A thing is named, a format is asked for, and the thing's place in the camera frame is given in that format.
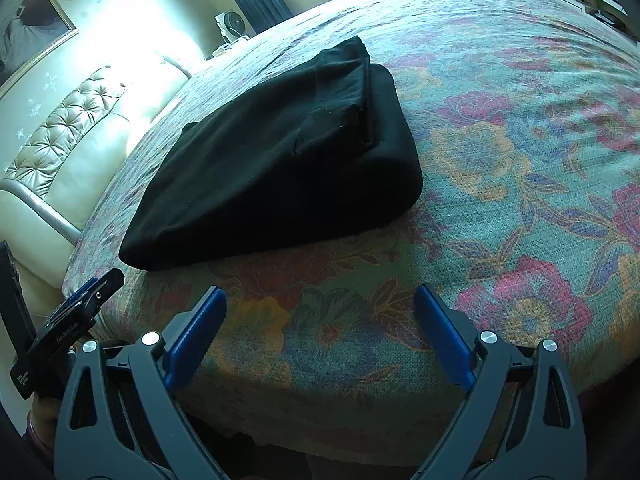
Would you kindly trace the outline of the left hand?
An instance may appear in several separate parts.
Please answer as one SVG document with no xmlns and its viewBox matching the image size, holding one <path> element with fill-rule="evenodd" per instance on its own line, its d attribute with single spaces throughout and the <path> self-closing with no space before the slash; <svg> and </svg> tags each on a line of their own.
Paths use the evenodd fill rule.
<svg viewBox="0 0 640 480">
<path fill-rule="evenodd" d="M 43 460 L 53 458 L 60 409 L 60 400 L 44 398 L 37 393 L 32 397 L 24 439 Z"/>
</svg>

